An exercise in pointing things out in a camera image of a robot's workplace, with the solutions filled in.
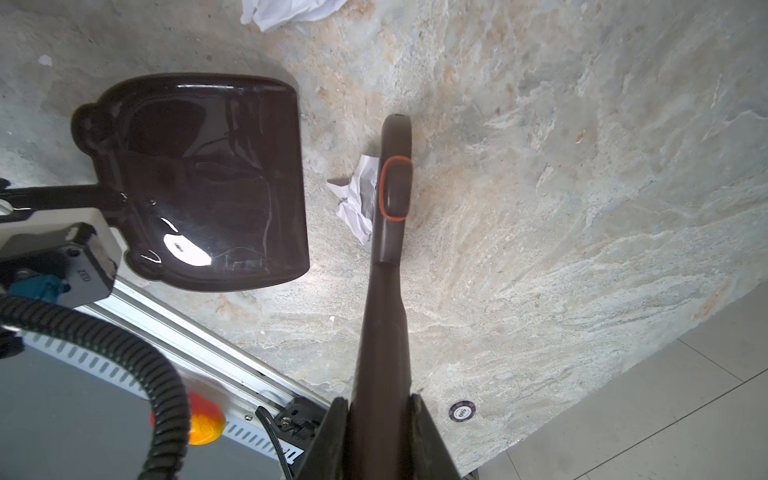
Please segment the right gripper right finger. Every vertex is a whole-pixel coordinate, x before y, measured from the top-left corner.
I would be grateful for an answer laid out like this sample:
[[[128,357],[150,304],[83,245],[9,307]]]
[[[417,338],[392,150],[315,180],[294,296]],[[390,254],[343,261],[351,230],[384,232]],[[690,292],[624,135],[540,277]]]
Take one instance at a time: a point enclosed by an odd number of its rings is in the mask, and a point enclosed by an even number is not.
[[[411,457],[414,478],[418,480],[460,480],[440,433],[423,399],[412,394]]]

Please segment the brown hand brush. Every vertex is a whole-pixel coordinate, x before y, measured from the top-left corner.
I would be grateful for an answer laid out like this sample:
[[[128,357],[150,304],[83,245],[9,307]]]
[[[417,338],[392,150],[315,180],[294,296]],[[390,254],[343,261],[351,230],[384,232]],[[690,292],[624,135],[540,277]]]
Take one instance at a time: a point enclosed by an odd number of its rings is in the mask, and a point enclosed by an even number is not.
[[[382,126],[369,285],[348,416],[343,476],[410,479],[411,365],[400,264],[413,185],[412,125]]]

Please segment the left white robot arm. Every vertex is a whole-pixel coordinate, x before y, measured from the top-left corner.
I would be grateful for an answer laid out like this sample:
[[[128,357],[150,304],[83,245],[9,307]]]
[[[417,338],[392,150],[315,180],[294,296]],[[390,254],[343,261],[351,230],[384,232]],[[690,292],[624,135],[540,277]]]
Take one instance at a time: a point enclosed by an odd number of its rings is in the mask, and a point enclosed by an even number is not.
[[[173,363],[148,341],[87,313],[24,297],[1,296],[1,350],[12,355],[22,342],[109,384],[143,397],[152,433],[140,479],[176,479],[187,454],[191,410]]]

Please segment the dark brown dustpan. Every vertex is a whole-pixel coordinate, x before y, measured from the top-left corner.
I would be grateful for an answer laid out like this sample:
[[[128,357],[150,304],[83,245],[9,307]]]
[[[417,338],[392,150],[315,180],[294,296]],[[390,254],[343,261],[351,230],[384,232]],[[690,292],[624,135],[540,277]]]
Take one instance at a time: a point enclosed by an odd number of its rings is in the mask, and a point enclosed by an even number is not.
[[[91,185],[6,188],[13,212],[95,208],[140,277],[197,292],[295,280],[310,266],[296,89],[212,73],[132,78],[78,107]]]

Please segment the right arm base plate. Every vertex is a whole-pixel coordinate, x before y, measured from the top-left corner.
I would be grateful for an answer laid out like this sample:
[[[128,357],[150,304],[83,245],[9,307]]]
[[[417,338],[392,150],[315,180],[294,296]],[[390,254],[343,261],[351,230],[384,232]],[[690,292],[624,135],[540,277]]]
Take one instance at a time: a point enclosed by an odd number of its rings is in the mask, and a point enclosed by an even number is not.
[[[327,410],[306,397],[296,397],[276,414],[259,406],[254,416],[267,433],[272,450],[277,452],[277,447],[281,447],[278,458],[297,470],[312,447]]]

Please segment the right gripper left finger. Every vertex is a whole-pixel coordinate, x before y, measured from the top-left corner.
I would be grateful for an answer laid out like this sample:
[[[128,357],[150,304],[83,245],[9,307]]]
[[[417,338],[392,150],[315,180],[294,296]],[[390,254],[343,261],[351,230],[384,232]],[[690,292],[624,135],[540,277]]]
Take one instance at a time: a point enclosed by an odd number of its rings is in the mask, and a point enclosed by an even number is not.
[[[343,478],[348,400],[337,397],[331,403],[296,480],[340,480]]]

